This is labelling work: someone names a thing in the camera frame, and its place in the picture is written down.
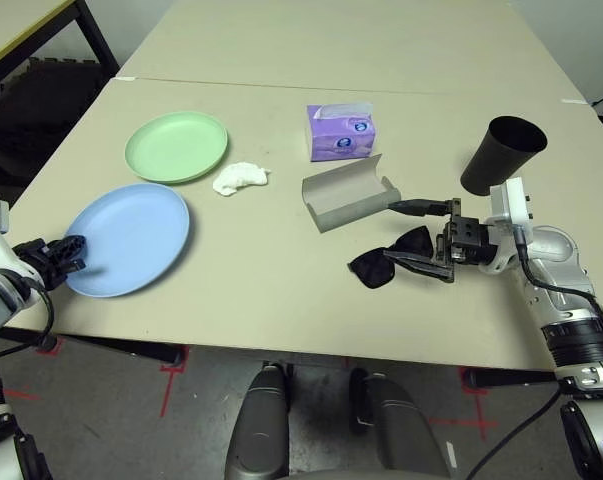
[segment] cup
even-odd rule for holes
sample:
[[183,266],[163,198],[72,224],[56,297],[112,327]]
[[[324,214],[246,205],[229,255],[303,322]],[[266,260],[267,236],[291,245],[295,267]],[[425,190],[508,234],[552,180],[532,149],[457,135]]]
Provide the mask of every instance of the cup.
[[461,185],[474,195],[490,195],[492,185],[501,185],[547,145],[548,139],[535,124],[518,117],[497,117],[461,175]]

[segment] white tissue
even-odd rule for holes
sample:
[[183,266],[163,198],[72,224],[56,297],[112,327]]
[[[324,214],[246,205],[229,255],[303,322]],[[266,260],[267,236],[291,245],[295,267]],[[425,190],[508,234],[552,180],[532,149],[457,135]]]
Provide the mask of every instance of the white tissue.
[[224,197],[237,193],[237,189],[247,185],[267,185],[270,170],[254,163],[239,162],[225,167],[212,182],[215,192]]
[[331,105],[323,105],[316,112],[314,118],[366,118],[372,115],[372,104],[370,102],[363,103],[334,103]]

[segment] green plate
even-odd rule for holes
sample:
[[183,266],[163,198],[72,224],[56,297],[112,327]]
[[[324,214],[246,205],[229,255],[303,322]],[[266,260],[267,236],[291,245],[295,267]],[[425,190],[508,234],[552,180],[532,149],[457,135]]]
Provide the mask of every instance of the green plate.
[[125,146],[125,161],[146,180],[185,182],[214,168],[227,145],[228,132],[216,118],[174,112],[137,130]]

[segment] sunglasses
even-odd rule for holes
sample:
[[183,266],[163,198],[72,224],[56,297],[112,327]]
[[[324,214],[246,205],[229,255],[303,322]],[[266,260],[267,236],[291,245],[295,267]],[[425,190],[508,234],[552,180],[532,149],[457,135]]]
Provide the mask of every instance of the sunglasses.
[[394,262],[383,252],[409,252],[432,258],[434,248],[430,231],[425,225],[401,235],[388,248],[375,248],[348,263],[348,268],[368,288],[379,288],[394,278]]

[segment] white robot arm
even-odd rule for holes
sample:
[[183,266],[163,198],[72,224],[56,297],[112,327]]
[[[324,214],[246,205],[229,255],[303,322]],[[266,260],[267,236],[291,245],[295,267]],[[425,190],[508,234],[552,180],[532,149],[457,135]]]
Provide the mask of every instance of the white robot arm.
[[[52,327],[54,310],[47,291],[65,281],[66,274],[84,267],[85,239],[69,237],[46,244],[38,239],[10,248],[2,234],[8,230],[8,205],[0,201],[0,328],[21,310],[42,299],[48,307],[48,324],[39,338]],[[20,345],[2,354],[23,350]],[[31,435],[19,428],[12,409],[5,402],[0,379],[0,479],[48,480],[50,472],[43,454]]]
[[386,251],[413,272],[454,281],[455,263],[489,275],[513,270],[516,284],[543,333],[561,392],[561,409],[575,466],[584,479],[603,479],[603,309],[579,265],[579,251],[555,227],[533,227],[520,178],[490,188],[492,215],[481,224],[461,216],[460,199],[407,200],[389,206],[406,215],[450,215],[437,236],[434,261]]

